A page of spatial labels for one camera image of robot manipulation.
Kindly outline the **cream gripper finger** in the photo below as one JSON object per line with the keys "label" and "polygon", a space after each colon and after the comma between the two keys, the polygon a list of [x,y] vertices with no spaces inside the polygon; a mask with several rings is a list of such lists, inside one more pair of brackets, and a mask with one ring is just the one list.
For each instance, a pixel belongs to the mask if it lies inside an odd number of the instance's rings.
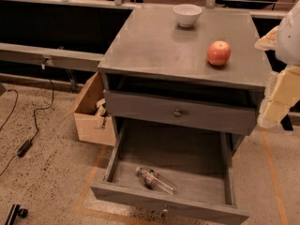
{"label": "cream gripper finger", "polygon": [[261,128],[278,125],[300,100],[300,67],[288,65],[280,72],[272,71],[264,90],[257,119]]}
{"label": "cream gripper finger", "polygon": [[261,51],[274,51],[277,46],[278,26],[272,28],[266,35],[259,38],[254,47]]}

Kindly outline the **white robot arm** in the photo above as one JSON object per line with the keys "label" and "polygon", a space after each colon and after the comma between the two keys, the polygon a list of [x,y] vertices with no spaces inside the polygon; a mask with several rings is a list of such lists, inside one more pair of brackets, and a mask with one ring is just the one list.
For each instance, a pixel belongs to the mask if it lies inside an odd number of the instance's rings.
{"label": "white robot arm", "polygon": [[270,74],[259,110],[259,126],[273,128],[300,100],[300,1],[254,47],[274,51],[276,59],[286,64],[280,72]]}

